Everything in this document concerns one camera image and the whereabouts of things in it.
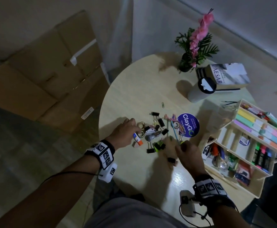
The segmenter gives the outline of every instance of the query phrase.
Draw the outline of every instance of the floor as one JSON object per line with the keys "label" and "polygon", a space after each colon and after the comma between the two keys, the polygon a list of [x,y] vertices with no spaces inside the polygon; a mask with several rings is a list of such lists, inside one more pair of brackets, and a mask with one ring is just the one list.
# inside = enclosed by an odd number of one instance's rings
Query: floor
{"label": "floor", "polygon": [[[70,135],[0,109],[0,217],[98,141],[99,111]],[[112,189],[117,190],[113,182],[94,178],[58,227],[82,227]]]}

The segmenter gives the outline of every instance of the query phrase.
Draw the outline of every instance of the glue stick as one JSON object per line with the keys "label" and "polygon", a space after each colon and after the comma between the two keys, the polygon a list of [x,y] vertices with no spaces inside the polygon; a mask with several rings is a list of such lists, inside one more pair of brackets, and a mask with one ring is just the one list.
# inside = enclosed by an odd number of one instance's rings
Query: glue stick
{"label": "glue stick", "polygon": [[133,138],[140,146],[143,144],[143,142],[141,141],[141,139],[138,137],[136,133],[133,134]]}

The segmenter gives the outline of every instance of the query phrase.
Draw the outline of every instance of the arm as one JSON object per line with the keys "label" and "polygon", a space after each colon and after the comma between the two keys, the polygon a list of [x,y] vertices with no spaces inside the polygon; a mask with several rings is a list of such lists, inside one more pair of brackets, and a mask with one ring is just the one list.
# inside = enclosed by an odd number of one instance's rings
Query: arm
{"label": "arm", "polygon": [[[185,167],[185,169],[188,170],[195,182],[197,182],[197,179],[199,179],[201,176],[208,175],[205,170],[201,152],[197,146],[191,144],[189,141],[185,141],[181,144],[181,146],[176,146],[175,150],[180,162]],[[217,206],[213,210],[211,218],[215,227],[250,227],[234,208],[224,205]]]}
{"label": "arm", "polygon": [[[134,119],[126,119],[106,138],[115,150],[131,144],[132,135],[139,132]],[[98,159],[84,155],[64,171],[96,174]],[[93,175],[71,173],[50,178],[22,202],[0,218],[0,227],[56,227],[79,200]]]}

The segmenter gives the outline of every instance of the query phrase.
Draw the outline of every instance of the yellow sticky notes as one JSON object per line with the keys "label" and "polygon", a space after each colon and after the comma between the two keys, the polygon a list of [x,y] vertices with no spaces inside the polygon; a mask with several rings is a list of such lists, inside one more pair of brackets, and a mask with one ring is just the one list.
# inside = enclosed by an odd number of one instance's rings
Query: yellow sticky notes
{"label": "yellow sticky notes", "polygon": [[238,114],[241,115],[242,117],[246,118],[247,120],[251,121],[251,122],[255,122],[255,120],[256,120],[253,116],[249,115],[244,110],[241,110],[241,108],[239,109]]}

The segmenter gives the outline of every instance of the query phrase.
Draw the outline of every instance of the hand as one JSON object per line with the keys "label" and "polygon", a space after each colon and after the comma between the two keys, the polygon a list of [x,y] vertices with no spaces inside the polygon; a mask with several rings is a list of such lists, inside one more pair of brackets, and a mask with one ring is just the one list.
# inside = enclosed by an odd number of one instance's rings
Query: hand
{"label": "hand", "polygon": [[110,142],[115,150],[131,144],[134,133],[140,133],[141,129],[136,126],[134,118],[127,118],[123,123],[118,125],[108,137],[105,138]]}
{"label": "hand", "polygon": [[196,145],[190,141],[185,141],[181,146],[175,146],[175,150],[180,162],[193,179],[202,174],[208,174],[205,170],[202,154]]}

